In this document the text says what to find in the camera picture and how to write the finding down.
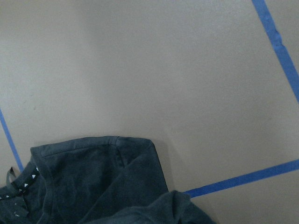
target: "tape strip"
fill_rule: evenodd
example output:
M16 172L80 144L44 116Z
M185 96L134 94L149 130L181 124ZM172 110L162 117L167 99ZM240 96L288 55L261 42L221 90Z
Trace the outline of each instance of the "tape strip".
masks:
M299 76L264 0L252 0L272 47L299 103Z
M220 181L217 183L209 184L201 188L186 191L191 197L210 194L216 191L225 190L228 188L236 187L246 183L259 181L272 176L288 173L299 169L299 160L294 160L274 167L262 169L253 173L245 174L242 176L234 177L228 180Z
M24 167L23 167L22 162L21 162L21 160L20 160L18 151L17 151L17 149L15 148L13 139L12 139L10 133L9 133L9 130L8 130L7 125L6 125L6 122L5 122L5 119L4 119L4 116L3 116L3 113L2 113L2 111L1 111L1 109L0 109L0 120L1 120L1 124L2 124L3 130L4 130L4 132L5 132L6 138L7 138L8 142L9 142L11 151L13 152L13 154L14 154L14 158L15 158L17 164L18 164L19 170L22 172L22 171L24 170Z

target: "garment seam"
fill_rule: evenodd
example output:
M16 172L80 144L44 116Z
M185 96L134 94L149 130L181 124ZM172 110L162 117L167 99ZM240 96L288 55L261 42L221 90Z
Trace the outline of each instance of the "garment seam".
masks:
M47 169L47 172L48 172L48 174L49 174L49 177L50 177L50 185L49 185L49 187L47 188L47 182L46 182L46 179L43 177L43 175L42 174L40 174L40 176L44 179L44 182L45 182L45 186L46 186L46 194L45 194L45 199L44 199L44 202L43 202L43 206L42 206L42 216L40 217L40 219L37 221L37 224L39 224L40 223L40 221L41 221L41 219L42 219L42 217L43 217L43 215L46 215L45 213L44 213L44 204L46 203L46 199L47 199L47 193L50 193L51 195L51 197L50 197L50 203L51 203L51 209L50 209L50 213L49 213L49 215L47 215L47 217L46 217L46 224L50 224L50 221L51 221L51 219L52 219L52 215L53 215L53 210L54 210L54 189L53 189L53 186L54 186L54 181L53 181L53 177L52 177L52 174L51 174L51 172L50 172L50 169L49 169L49 167L44 163L44 166L45 166L45 168Z
M117 144L117 143L118 143L118 138L119 138L119 136L117 136L117 138L116 138L116 141L115 141L115 148L116 148L118 154L120 155L121 162L122 162L122 166L125 167L125 163L124 163L124 161L123 161L123 157L122 157L122 155L121 155L121 151L119 150L119 148L118 148L118 144Z
M66 152L71 152L71 151L75 151L75 150L80 150L80 149L93 149L93 148L97 148L99 146L115 146L114 144L102 144L102 145L96 145L96 146L89 146L89 147L82 147L82 148L74 148L74 149L70 149L70 150L64 150L62 152L58 152L58 153L53 153L53 154L47 154L47 155L42 155L43 158L52 156L52 155L58 155L61 153L66 153Z

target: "beige floor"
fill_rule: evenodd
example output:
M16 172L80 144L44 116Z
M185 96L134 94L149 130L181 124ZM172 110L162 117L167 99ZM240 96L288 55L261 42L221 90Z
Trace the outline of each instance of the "beige floor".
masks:
M269 0L299 68L297 0ZM299 105L251 1L0 1L0 106L30 147L152 139L185 191L299 158ZM0 130L0 183L16 166ZM294 224L299 171L194 198L219 224Z

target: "blue tape line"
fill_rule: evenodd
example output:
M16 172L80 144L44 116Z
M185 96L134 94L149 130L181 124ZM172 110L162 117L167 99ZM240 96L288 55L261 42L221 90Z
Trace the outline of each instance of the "blue tape line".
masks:
M189 194L191 197L197 197L201 195L210 194L216 191L236 187L246 183L259 181L272 176L288 173L298 169L299 169L299 160L294 160L274 167L262 169L253 173L234 177L217 183L212 183L201 188L188 190L185 193Z
M299 103L299 76L264 0L252 0L285 75Z
M14 158L15 158L17 164L18 164L19 170L22 172L22 171L24 170L24 167L23 167L22 162L21 162L21 160L20 160L18 151L17 151L17 149L15 148L13 139L12 139L10 133L9 133L9 130L8 130L7 125L6 125L6 122L5 122L5 119L4 119L4 116L3 116L3 113L2 113L2 111L1 111L1 109L0 109L0 120L1 120L1 124L2 124L3 130L4 130L4 132L5 132L6 138L7 138L8 142L9 142L11 151L13 152L13 154L14 154Z

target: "clothing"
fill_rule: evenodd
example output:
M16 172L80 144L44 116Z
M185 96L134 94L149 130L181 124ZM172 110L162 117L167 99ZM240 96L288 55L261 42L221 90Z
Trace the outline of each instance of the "clothing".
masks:
M188 195L168 192L148 139L89 137L31 154L0 189L0 224L213 223Z

